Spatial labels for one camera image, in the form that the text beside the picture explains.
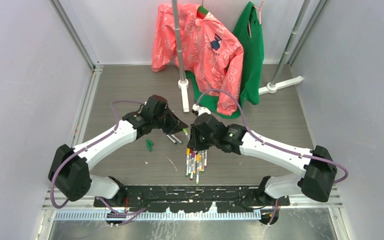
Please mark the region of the green plain pen cap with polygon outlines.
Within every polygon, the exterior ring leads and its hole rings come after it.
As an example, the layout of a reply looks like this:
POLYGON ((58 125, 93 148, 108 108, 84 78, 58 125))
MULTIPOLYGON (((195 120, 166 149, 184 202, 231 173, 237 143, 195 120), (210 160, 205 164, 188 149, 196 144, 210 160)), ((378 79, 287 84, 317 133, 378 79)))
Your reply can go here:
POLYGON ((153 143, 150 139, 146 139, 146 142, 147 142, 147 144, 150 145, 150 146, 153 146, 153 145, 154 145, 154 143, 153 143))

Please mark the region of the green clip pen cap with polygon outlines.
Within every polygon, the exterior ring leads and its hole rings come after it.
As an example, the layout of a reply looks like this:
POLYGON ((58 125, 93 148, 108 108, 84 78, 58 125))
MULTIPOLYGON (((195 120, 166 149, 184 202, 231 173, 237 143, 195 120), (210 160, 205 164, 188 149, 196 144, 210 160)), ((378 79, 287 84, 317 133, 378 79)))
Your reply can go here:
POLYGON ((151 152, 153 150, 152 145, 147 144, 147 149, 148 149, 149 152, 151 152))

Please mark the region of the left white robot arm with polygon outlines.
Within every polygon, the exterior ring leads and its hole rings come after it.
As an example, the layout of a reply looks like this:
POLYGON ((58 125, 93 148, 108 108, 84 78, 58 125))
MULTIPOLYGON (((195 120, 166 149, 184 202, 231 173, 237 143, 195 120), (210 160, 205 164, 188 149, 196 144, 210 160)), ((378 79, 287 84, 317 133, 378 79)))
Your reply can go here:
POLYGON ((172 135, 185 128, 187 124, 172 112, 168 101, 152 95, 139 104, 138 110, 123 117, 117 115, 115 125, 98 136, 76 146, 59 146, 48 173, 50 192, 59 190, 69 202, 93 196, 106 199, 115 207, 121 206, 126 200, 123 184, 114 177, 95 176, 90 171, 114 151, 152 130, 172 135))

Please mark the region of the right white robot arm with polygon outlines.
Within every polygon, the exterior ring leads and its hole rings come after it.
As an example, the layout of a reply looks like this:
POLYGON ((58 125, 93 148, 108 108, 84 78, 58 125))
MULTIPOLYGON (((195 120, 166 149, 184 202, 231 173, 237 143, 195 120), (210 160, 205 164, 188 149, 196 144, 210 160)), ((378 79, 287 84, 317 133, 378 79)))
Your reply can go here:
POLYGON ((208 113, 199 115, 190 131, 187 146, 196 152, 215 147, 224 153, 262 159, 290 171, 284 176, 263 177, 257 192, 263 205, 296 194, 321 203, 330 198, 338 167, 323 146, 309 149, 284 144, 239 124, 224 125, 208 113))

